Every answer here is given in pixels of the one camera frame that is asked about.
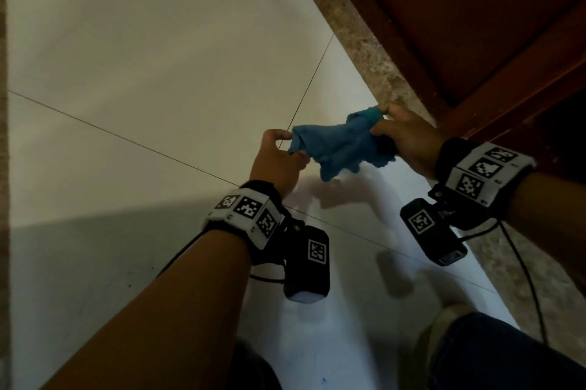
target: finger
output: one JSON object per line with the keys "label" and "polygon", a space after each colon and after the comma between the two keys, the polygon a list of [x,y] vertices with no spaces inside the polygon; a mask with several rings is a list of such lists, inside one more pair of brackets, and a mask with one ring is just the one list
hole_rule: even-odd
{"label": "finger", "polygon": [[299,151],[295,154],[291,154],[291,159],[293,160],[293,163],[295,164],[297,169],[300,171],[305,169],[305,166],[307,166],[307,163],[309,163],[311,160],[311,158],[309,158],[307,154],[304,153],[304,151]]}
{"label": "finger", "polygon": [[276,148],[275,142],[278,140],[290,140],[293,134],[283,129],[268,129],[262,135],[261,148]]}
{"label": "finger", "polygon": [[401,125],[392,119],[382,119],[370,130],[371,135],[386,135],[387,137],[396,138],[399,134]]}
{"label": "finger", "polygon": [[396,103],[382,104],[378,106],[378,108],[383,115],[388,115],[392,119],[396,119],[398,121],[406,121],[417,116],[414,112],[411,112],[409,109],[406,109],[403,106],[399,106]]}

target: white tile floor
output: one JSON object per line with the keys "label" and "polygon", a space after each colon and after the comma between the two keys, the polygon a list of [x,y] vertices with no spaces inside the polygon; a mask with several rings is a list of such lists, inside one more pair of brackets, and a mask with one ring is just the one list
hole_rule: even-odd
{"label": "white tile floor", "polygon": [[[155,277],[264,129],[374,104],[312,0],[8,0],[8,27],[17,389]],[[317,173],[287,203],[329,234],[331,293],[305,306],[251,282],[240,327],[284,388],[395,388],[400,348],[446,302],[515,323],[471,254],[436,267],[405,230],[429,186],[404,163]]]}

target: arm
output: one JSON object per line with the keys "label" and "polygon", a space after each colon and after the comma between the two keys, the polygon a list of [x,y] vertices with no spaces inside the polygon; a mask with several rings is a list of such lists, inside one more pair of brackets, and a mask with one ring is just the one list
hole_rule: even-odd
{"label": "arm", "polygon": [[[396,104],[381,106],[392,120],[381,120],[373,135],[391,137],[414,171],[435,179],[440,149],[447,140],[418,115]],[[533,172],[512,196],[507,223],[586,283],[586,186]]]}
{"label": "arm", "polygon": [[[265,132],[250,175],[288,195],[309,161],[279,151],[286,131]],[[250,275],[244,240],[203,235],[114,316],[45,388],[223,388]]]}

